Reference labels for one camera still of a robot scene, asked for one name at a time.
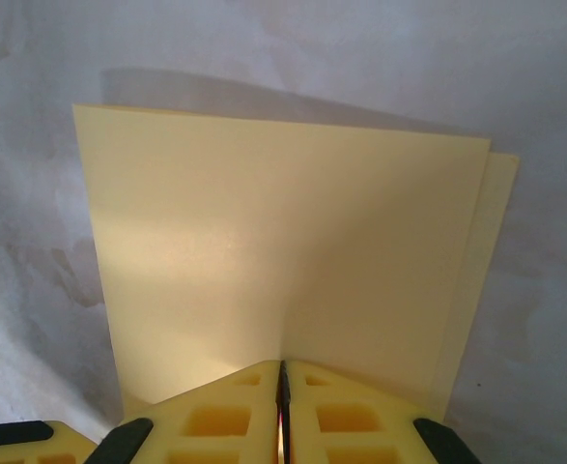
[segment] yellow foam block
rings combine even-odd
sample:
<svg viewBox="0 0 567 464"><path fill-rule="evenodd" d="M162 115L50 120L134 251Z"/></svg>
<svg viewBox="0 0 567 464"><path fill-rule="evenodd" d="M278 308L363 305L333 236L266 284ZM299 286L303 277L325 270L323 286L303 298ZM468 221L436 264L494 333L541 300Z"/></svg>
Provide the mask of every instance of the yellow foam block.
<svg viewBox="0 0 567 464"><path fill-rule="evenodd" d="M0 446L0 464L81 464L96 445L58 421L47 421L53 435L46 440Z"/></svg>
<svg viewBox="0 0 567 464"><path fill-rule="evenodd" d="M260 362L141 411L154 427L132 464L277 462L279 365Z"/></svg>
<svg viewBox="0 0 567 464"><path fill-rule="evenodd" d="M431 402L488 140L74 113L128 410L284 357Z"/></svg>
<svg viewBox="0 0 567 464"><path fill-rule="evenodd" d="M287 372L293 463L436 463L413 425L431 413L306 362Z"/></svg>

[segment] white wall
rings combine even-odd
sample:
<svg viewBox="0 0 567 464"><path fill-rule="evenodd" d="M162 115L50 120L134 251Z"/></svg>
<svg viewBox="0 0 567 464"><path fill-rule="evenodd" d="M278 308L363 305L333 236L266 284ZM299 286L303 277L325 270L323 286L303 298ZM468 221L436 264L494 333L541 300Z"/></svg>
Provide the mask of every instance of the white wall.
<svg viewBox="0 0 567 464"><path fill-rule="evenodd" d="M567 0L0 0L0 421L100 437L120 402L73 102L520 154L448 420L483 462L567 463Z"/></svg>

